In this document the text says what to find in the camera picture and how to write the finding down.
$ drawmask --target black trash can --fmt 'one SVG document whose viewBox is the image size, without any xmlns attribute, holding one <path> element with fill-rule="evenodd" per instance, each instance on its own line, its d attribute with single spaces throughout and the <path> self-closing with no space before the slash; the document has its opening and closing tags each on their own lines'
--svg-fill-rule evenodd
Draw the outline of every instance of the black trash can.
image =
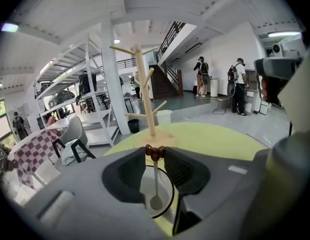
<svg viewBox="0 0 310 240">
<path fill-rule="evenodd" d="M 132 134 L 136 134 L 140 131 L 138 119 L 131 119 L 127 123 L 128 123 L 128 128 Z"/>
</svg>

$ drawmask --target yellow-green round table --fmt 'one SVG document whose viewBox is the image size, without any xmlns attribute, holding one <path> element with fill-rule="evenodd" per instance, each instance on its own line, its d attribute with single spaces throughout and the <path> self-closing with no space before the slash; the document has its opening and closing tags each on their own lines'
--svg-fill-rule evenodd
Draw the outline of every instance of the yellow-green round table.
<svg viewBox="0 0 310 240">
<path fill-rule="evenodd" d="M 251 137 L 229 128 L 197 122 L 178 122 L 156 126 L 157 130 L 165 131 L 175 137 L 176 147 L 203 155 L 221 158 L 252 161 L 257 151 L 263 146 Z M 111 148 L 106 154 L 134 149 L 134 144 L 148 134 L 148 129 L 140 131 Z M 150 157 L 146 164 L 153 165 Z M 165 171 L 164 160 L 158 161 L 158 167 Z M 178 195 L 175 194 L 171 208 L 176 211 Z M 173 225 L 162 216 L 154 222 L 168 235 L 172 236 Z"/>
</svg>

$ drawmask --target black metal railing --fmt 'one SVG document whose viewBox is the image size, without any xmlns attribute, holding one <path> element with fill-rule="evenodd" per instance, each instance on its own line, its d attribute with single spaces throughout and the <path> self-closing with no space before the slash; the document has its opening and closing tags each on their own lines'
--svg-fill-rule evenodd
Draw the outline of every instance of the black metal railing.
<svg viewBox="0 0 310 240">
<path fill-rule="evenodd" d="M 164 71 L 164 74 L 168 78 L 168 75 L 172 78 L 174 82 L 172 82 L 173 86 L 178 90 L 178 95 L 183 96 L 183 80 L 182 80 L 182 71 L 180 69 L 173 70 L 169 66 L 166 65 L 164 62 L 162 64 L 162 69 Z"/>
<path fill-rule="evenodd" d="M 124 60 L 117 61 L 117 69 L 122 70 L 130 67 L 136 67 L 136 59 L 135 58 L 128 58 Z"/>
<path fill-rule="evenodd" d="M 171 25 L 163 43 L 161 44 L 158 53 L 157 53 L 157 62 L 161 59 L 163 54 L 166 52 L 167 48 L 170 46 L 172 41 L 175 39 L 175 37 L 178 35 L 178 33 L 181 31 L 181 29 L 185 26 L 185 23 L 174 21 L 174 23 Z"/>
</svg>

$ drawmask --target staircase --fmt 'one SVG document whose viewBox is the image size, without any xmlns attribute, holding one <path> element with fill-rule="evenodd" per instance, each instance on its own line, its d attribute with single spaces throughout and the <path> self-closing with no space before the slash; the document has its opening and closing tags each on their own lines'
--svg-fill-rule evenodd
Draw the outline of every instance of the staircase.
<svg viewBox="0 0 310 240">
<path fill-rule="evenodd" d="M 154 100 L 179 96 L 178 91 L 158 65 L 149 65 L 154 72 L 150 77 Z"/>
</svg>

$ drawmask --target black pants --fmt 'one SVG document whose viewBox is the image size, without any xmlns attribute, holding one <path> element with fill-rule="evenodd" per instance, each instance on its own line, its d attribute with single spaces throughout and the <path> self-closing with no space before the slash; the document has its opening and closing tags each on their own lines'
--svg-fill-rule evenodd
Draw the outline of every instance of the black pants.
<svg viewBox="0 0 310 240">
<path fill-rule="evenodd" d="M 19 136 L 20 140 L 25 139 L 28 135 L 29 134 L 27 133 L 27 131 L 25 129 L 18 132 L 18 136 Z"/>
<path fill-rule="evenodd" d="M 140 98 L 140 87 L 135 87 L 135 92 L 136 92 L 136 96 L 137 96 L 137 99 Z"/>
<path fill-rule="evenodd" d="M 236 105 L 238 103 L 239 113 L 244 113 L 245 104 L 245 84 L 237 83 L 235 88 L 235 93 L 232 100 L 232 110 L 236 111 Z"/>
</svg>

